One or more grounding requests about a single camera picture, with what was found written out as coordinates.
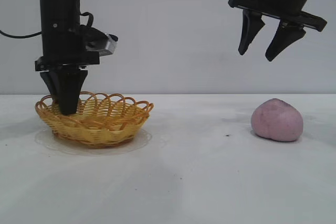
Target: yellow wicker basket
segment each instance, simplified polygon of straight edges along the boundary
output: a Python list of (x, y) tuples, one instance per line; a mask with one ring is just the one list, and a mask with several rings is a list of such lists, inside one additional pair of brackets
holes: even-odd
[(57, 137), (94, 148), (116, 147), (131, 141), (153, 107), (153, 103), (136, 102), (121, 94), (90, 92), (81, 92), (77, 113), (70, 116), (60, 113), (50, 95), (35, 105), (40, 118)]

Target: white backdrop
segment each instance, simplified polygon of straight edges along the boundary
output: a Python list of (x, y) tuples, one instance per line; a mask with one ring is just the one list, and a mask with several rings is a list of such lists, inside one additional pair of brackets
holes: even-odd
[[(82, 0), (94, 26), (120, 38), (116, 53), (89, 67), (83, 89), (107, 93), (335, 93), (336, 0), (309, 0), (305, 11), (329, 23), (307, 29), (274, 62), (265, 52), (278, 21), (265, 28), (245, 56), (237, 52), (242, 24), (228, 0)], [(39, 0), (0, 0), (0, 29), (40, 31)], [(34, 60), (40, 37), (0, 37), (0, 93), (47, 93)]]

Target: white table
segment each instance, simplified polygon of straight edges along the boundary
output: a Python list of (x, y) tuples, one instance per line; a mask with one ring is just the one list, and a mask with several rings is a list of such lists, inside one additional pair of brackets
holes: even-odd
[[(135, 95), (155, 103), (135, 141), (86, 150), (39, 119), (40, 95), (0, 96), (1, 224), (335, 224), (336, 95)], [(302, 138), (253, 135), (270, 98)]]

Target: black cable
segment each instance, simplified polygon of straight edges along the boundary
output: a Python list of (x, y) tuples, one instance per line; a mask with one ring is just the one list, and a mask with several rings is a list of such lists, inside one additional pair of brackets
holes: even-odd
[(89, 12), (85, 12), (85, 13), (82, 13), (81, 16), (89, 16), (89, 20), (88, 20), (88, 23), (87, 23), (86, 26), (87, 26), (87, 28), (92, 27), (92, 25), (93, 25), (93, 19), (94, 19), (93, 14), (89, 13)]
[(33, 37), (39, 36), (39, 35), (42, 34), (42, 32), (38, 32), (38, 33), (35, 33), (35, 34), (30, 34), (30, 35), (25, 35), (25, 36), (15, 36), (15, 35), (10, 35), (10, 34), (4, 33), (3, 31), (0, 30), (0, 34), (5, 36), (5, 37), (12, 38), (12, 39), (28, 39), (28, 38), (33, 38)]

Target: pink object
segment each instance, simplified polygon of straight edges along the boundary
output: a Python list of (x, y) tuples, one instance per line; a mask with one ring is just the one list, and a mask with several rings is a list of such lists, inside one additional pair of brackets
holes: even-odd
[(260, 105), (252, 115), (251, 124), (258, 136), (275, 141), (292, 142), (303, 133), (300, 112), (279, 99), (271, 99)]

